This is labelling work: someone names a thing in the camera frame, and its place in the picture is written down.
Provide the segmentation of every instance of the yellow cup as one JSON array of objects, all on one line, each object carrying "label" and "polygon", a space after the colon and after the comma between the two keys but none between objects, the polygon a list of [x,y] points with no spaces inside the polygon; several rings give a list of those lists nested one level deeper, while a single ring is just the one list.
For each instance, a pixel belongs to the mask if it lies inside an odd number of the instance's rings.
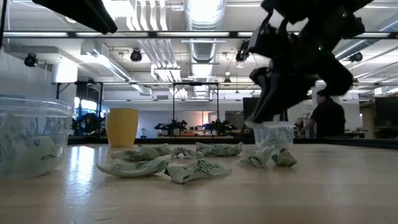
[{"label": "yellow cup", "polygon": [[131,147],[136,140],[138,110],[110,108],[106,113],[106,134],[111,147]]}]

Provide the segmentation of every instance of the man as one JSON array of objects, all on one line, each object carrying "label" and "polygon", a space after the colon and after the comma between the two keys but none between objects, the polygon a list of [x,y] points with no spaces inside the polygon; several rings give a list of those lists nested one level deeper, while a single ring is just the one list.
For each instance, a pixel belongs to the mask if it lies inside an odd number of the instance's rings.
[{"label": "man", "polygon": [[303,129],[310,129],[316,123],[318,138],[344,135],[346,119],[343,107],[334,102],[325,90],[318,91],[317,103],[310,121]]}]

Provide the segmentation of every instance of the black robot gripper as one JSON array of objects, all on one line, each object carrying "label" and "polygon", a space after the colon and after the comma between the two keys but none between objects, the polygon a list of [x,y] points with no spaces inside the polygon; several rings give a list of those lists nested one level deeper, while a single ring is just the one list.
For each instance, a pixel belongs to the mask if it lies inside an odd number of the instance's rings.
[{"label": "black robot gripper", "polygon": [[[253,70],[250,78],[262,89],[257,107],[249,120],[272,121],[276,114],[308,98],[317,79],[326,83],[331,96],[345,95],[353,76],[335,58],[332,50],[341,39],[362,34],[361,18],[354,12],[372,0],[264,0],[268,12],[263,23],[253,32],[250,53],[271,59],[268,68]],[[279,28],[269,23],[276,10],[284,17]],[[290,22],[308,19],[298,35],[286,31]]]}]

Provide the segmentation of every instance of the wooden table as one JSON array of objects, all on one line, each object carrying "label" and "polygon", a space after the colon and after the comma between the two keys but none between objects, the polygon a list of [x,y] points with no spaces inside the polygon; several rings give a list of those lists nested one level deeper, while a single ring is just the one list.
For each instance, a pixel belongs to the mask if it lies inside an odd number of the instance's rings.
[{"label": "wooden table", "polygon": [[294,145],[298,164],[291,169],[272,161],[266,169],[244,168],[235,165],[238,157],[212,157],[233,173],[185,185],[163,173],[104,174],[95,164],[111,162],[111,151],[71,147],[47,175],[0,182],[1,223],[398,223],[398,151]]}]

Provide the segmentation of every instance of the plastic container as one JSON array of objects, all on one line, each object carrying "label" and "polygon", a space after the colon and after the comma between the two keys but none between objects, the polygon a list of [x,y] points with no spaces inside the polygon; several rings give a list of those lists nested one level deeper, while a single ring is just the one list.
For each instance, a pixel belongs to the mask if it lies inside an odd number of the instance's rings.
[{"label": "plastic container", "polygon": [[65,157],[73,116],[61,101],[0,96],[0,179],[54,170]]},{"label": "plastic container", "polygon": [[287,122],[274,121],[251,126],[254,130],[256,146],[260,149],[276,144],[283,144],[283,148],[289,150],[293,145],[294,125]]}]

